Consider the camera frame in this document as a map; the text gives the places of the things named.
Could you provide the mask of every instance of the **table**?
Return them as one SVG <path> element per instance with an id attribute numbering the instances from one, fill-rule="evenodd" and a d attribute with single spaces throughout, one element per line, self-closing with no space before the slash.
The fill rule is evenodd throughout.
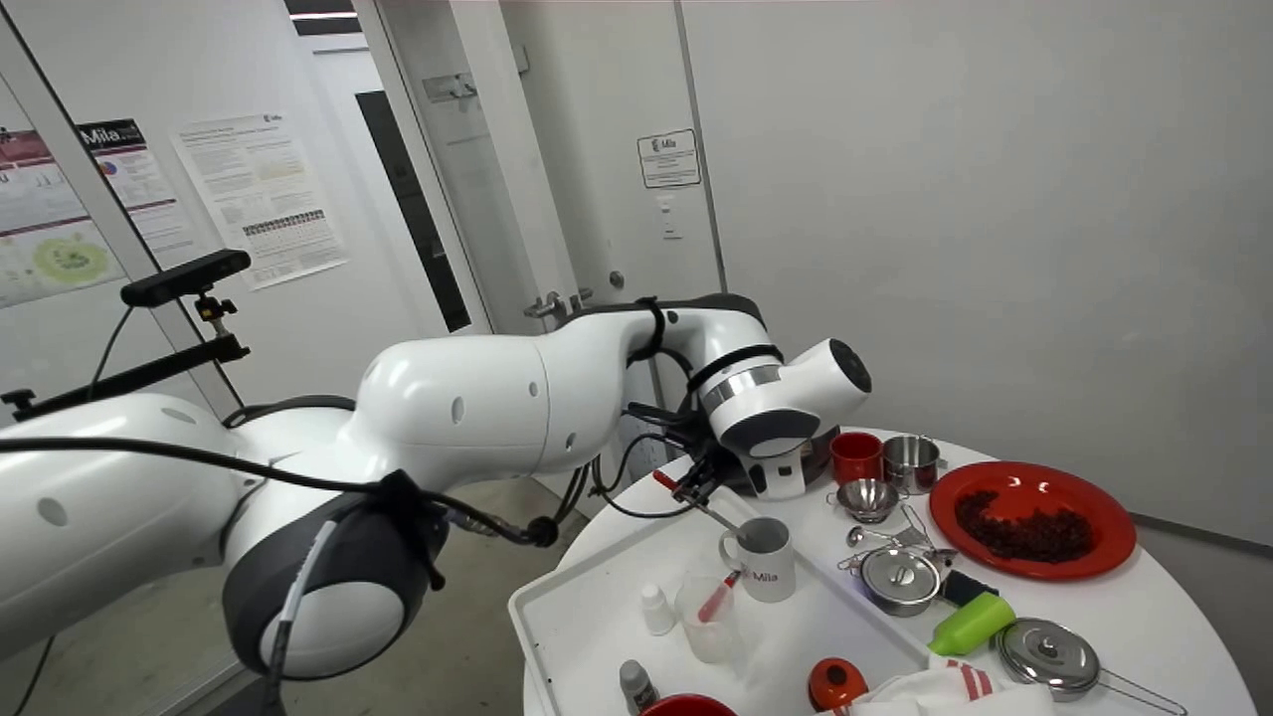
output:
<path id="1" fill-rule="evenodd" d="M 991 453 L 938 442 L 946 470 L 991 462 Z M 665 471 L 681 475 L 689 470 L 689 457 L 668 462 Z M 619 491 L 619 505 L 632 507 L 672 507 L 668 489 L 641 475 L 632 489 Z M 908 495 L 909 511 L 925 519 L 925 532 L 934 543 L 946 543 L 944 532 L 925 515 L 925 495 Z M 853 523 L 841 507 L 830 505 L 830 483 L 811 489 L 791 499 L 755 499 L 755 511 L 782 515 L 791 523 L 791 543 L 816 563 L 835 568 L 848 556 L 848 527 Z M 570 543 L 556 568 L 632 536 L 649 519 L 619 515 L 617 507 L 604 507 L 587 519 L 587 527 Z M 893 532 L 904 527 L 904 507 L 869 532 Z M 981 568 L 967 556 L 957 556 L 957 568 L 993 584 L 1019 615 L 1044 615 L 1075 631 L 1083 631 L 1096 657 L 1137 681 L 1153 684 L 1158 692 L 1181 700 L 1190 716 L 1258 716 L 1254 696 L 1211 631 L 1211 625 L 1201 615 L 1192 595 L 1144 552 L 1137 548 L 1116 574 L 1104 574 L 1096 582 L 1077 584 L 1042 584 L 1042 582 L 1019 582 L 993 568 Z M 930 604 L 920 615 L 898 615 L 898 629 L 925 645 L 930 629 L 952 611 L 952 604 Z M 540 716 L 540 684 L 523 666 L 523 716 Z M 1096 716 L 1104 700 L 1121 700 L 1115 692 L 1088 692 L 1077 702 L 1063 702 L 1056 711 L 1088 711 Z"/>

